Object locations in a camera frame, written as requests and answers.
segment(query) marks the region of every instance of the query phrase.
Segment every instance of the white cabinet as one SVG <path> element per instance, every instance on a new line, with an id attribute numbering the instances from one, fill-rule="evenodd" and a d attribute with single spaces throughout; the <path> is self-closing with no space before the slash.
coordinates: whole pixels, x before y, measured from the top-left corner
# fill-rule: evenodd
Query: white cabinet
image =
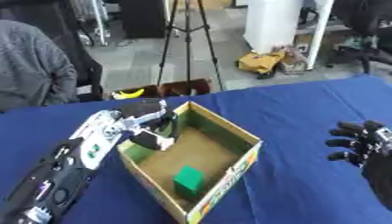
<path id="1" fill-rule="evenodd" d="M 304 0 L 248 0 L 245 39 L 257 53 L 291 45 Z"/>

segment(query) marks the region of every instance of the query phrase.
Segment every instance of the printed graphic on box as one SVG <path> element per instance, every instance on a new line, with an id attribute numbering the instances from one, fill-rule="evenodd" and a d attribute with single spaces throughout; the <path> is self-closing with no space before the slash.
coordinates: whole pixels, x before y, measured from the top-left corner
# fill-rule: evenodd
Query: printed graphic on box
<path id="1" fill-rule="evenodd" d="M 197 211 L 191 211 L 188 216 L 188 223 L 199 223 L 199 221 L 213 208 L 216 203 L 228 192 L 228 190 L 241 178 L 245 171 L 257 160 L 257 155 L 260 145 L 256 146 L 253 150 L 240 160 L 240 163 L 227 173 L 225 178 L 221 181 L 219 189 L 213 194 L 210 200 L 201 206 Z"/>

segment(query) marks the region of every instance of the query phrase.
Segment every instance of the white robotic hand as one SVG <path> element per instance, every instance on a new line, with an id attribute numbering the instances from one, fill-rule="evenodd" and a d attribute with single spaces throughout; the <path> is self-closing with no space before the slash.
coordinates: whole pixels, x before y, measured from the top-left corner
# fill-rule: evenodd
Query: white robotic hand
<path id="1" fill-rule="evenodd" d="M 154 133 L 171 123 L 171 134 Z M 177 116 L 163 100 L 151 99 L 91 115 L 69 139 L 39 163 L 14 189 L 0 224 L 58 223 L 94 178 L 123 133 L 155 151 L 177 140 Z"/>

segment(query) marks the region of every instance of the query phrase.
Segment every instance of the person's arm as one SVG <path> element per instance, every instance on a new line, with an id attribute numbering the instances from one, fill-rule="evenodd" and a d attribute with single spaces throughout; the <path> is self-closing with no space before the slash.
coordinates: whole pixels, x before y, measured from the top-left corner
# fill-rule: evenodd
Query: person's arm
<path id="1" fill-rule="evenodd" d="M 52 80 L 44 105 L 77 102 L 77 73 L 68 57 L 38 29 L 33 42 L 38 60 Z"/>

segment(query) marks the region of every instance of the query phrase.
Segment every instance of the open box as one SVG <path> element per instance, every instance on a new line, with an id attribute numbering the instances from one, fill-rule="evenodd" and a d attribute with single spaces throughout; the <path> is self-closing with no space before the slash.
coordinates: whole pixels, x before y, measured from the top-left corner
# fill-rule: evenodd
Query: open box
<path id="1" fill-rule="evenodd" d="M 262 141 L 194 102 L 175 112 L 179 138 L 166 151 L 149 150 L 128 140 L 117 149 L 125 166 L 174 219 L 198 223 L 257 160 Z M 204 174 L 194 202 L 174 190 L 173 177 L 185 165 Z"/>

